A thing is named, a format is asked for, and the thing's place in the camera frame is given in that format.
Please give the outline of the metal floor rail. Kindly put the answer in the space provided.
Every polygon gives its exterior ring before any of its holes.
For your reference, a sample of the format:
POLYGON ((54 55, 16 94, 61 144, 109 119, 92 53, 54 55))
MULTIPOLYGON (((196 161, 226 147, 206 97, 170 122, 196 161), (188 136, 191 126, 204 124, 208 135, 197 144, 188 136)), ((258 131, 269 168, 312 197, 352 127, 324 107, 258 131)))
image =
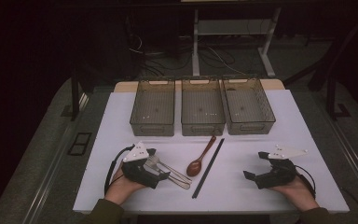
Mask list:
POLYGON ((358 123, 324 117, 326 134, 321 151, 341 190, 358 194, 358 123))
POLYGON ((58 144, 58 148, 53 159, 51 160, 51 164, 48 167, 41 185, 38 187, 36 195, 34 196, 34 199, 32 200, 32 203, 21 224, 36 224, 48 198, 49 192, 55 182, 56 176, 58 175, 62 163, 62 157, 69 148, 70 141, 75 135, 79 120, 83 115, 84 108, 87 106, 88 101, 89 97, 86 93, 82 93, 77 100, 72 101, 72 114, 70 121, 66 126, 58 144))

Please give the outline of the black metal stand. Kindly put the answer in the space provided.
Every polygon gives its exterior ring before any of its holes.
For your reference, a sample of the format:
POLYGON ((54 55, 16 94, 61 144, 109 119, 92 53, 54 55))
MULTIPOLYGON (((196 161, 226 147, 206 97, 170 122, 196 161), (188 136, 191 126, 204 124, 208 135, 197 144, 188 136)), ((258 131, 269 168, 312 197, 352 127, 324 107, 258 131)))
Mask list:
POLYGON ((87 90, 88 84, 86 71, 80 63, 75 63, 71 68, 71 94, 72 94, 72 115, 71 121, 75 121, 80 113, 81 97, 87 90))
POLYGON ((332 119, 336 119, 339 117, 335 111, 338 82, 347 88, 358 103, 358 22, 345 35, 337 37, 321 62, 309 83, 309 89, 319 91, 327 83, 326 110, 332 119))

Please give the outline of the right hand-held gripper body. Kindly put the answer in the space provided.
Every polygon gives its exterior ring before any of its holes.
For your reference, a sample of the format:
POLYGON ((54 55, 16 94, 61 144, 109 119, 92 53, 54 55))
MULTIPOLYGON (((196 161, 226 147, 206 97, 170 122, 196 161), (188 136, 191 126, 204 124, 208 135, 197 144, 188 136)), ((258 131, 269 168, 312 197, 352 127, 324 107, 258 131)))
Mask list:
POLYGON ((269 152, 269 159, 267 160, 271 165, 271 170, 268 173, 258 175, 255 183, 260 189, 268 189, 292 182, 296 177, 296 167, 291 159, 307 154, 306 149, 277 145, 274 151, 269 152))

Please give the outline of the person's right hand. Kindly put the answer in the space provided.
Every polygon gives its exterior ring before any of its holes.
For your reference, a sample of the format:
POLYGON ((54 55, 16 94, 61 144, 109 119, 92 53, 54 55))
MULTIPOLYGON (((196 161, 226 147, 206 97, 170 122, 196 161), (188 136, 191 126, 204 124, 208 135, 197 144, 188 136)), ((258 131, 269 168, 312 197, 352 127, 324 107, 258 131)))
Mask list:
POLYGON ((271 190, 282 194, 300 212, 319 207, 306 184, 299 177, 296 177, 287 185, 272 187, 271 190))

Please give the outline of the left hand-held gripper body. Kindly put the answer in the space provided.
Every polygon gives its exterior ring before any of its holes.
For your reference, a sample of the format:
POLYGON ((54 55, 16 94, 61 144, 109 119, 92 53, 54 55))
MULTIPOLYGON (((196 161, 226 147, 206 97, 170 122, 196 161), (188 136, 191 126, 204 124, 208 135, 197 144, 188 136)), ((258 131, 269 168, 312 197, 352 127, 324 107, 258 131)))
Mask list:
POLYGON ((124 176, 130 181, 154 189, 158 185, 159 178, 157 175, 154 175, 145 169, 145 163, 148 158, 149 153, 145 144, 143 142, 138 142, 124 157, 121 169, 124 176))

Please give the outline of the person's left hand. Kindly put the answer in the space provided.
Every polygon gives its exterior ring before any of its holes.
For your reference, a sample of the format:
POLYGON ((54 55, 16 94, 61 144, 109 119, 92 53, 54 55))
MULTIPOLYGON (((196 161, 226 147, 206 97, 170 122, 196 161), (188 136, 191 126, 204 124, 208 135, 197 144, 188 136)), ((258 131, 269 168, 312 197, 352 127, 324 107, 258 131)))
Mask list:
POLYGON ((123 175, 121 169, 116 171, 113 178, 114 180, 103 198, 118 205, 122 205, 126 202, 135 191, 145 188, 144 185, 129 180, 123 175))

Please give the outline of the black chopsticks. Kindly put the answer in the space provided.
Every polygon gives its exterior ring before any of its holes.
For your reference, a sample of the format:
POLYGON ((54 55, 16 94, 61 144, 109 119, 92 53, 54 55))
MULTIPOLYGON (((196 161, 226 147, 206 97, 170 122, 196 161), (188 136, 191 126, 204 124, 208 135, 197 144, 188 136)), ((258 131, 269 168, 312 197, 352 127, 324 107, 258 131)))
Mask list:
POLYGON ((225 138, 222 138, 222 139, 219 141, 219 144, 218 144, 218 146, 217 146, 215 152, 213 153, 213 156, 211 157, 211 160, 210 160, 210 162, 208 163, 208 166, 207 166, 207 168, 205 169, 204 174, 202 175, 202 177, 201 177, 201 179, 200 179, 200 182, 199 182, 199 184, 197 185, 197 187, 196 187, 196 189, 195 189, 195 191, 194 191, 194 193, 193 193, 193 195, 192 195, 192 199, 197 199, 197 198, 198 198, 198 196, 199 196, 199 194, 200 194, 200 191, 201 191, 201 189, 202 189, 202 187, 203 187, 203 185, 204 185, 204 183, 205 183, 205 181, 206 181, 206 179, 207 179, 207 177, 208 177, 208 174, 210 173, 210 171, 211 171, 211 169, 212 169, 212 167, 213 167, 213 164, 214 164, 214 162, 215 162, 215 159, 217 158, 217 155, 218 155, 218 153, 219 153, 219 151, 220 151, 222 145, 224 144, 224 142, 225 142, 225 138))

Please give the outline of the brown wooden spoon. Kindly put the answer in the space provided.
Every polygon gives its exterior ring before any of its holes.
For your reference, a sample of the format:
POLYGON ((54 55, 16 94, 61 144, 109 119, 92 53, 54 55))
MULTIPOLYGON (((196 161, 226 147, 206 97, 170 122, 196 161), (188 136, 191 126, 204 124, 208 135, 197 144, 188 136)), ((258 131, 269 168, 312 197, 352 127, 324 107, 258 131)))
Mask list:
POLYGON ((214 142, 216 140, 215 136, 212 136, 210 141, 208 142, 205 149, 202 151, 201 155, 192 161, 186 168, 186 174, 190 177, 196 176, 200 173, 201 167, 202 167, 202 160, 206 153, 210 150, 210 148, 213 146, 214 142))

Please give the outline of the metal knife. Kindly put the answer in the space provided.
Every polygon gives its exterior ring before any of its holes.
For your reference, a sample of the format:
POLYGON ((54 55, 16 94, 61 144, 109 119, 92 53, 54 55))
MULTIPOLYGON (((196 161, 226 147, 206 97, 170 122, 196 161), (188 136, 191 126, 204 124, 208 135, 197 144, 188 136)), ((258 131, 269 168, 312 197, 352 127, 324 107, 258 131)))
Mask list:
POLYGON ((160 174, 167 175, 167 176, 168 176, 167 178, 168 178, 170 181, 172 181, 174 184, 176 184, 177 186, 179 186, 179 187, 181 187, 181 188, 183 188, 183 189, 190 189, 190 184, 185 183, 185 182, 183 182, 183 181, 181 181, 181 180, 179 180, 179 179, 177 179, 177 178, 175 178, 175 177, 170 176, 168 173, 163 172, 161 169, 159 169, 159 168, 157 167, 157 165, 155 165, 155 166, 146 165, 146 166, 148 166, 149 168, 153 169, 153 170, 156 171, 156 172, 159 172, 160 174))

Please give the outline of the translucent grey plastic bin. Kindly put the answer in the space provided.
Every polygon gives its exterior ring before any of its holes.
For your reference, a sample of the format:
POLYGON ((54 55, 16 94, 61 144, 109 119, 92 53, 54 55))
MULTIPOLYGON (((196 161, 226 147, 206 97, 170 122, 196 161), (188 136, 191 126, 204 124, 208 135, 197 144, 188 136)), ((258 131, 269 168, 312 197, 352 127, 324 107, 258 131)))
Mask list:
POLYGON ((276 118, 258 78, 223 76, 222 87, 230 135, 270 132, 276 118))
POLYGON ((216 77, 182 79, 181 124, 183 136, 221 136, 226 119, 216 77))
POLYGON ((174 136, 175 81, 138 82, 130 125, 135 136, 174 136))

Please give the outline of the white metal desk frame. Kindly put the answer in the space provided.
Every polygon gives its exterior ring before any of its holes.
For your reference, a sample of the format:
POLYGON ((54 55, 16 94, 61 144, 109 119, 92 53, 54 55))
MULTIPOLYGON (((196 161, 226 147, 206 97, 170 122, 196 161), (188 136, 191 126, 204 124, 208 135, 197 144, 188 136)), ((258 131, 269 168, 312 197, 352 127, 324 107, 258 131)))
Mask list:
POLYGON ((274 9, 270 19, 201 20, 199 11, 194 11, 192 73, 200 75, 199 37, 206 35, 264 35, 263 45, 257 49, 268 77, 276 77, 268 51, 282 9, 274 9))

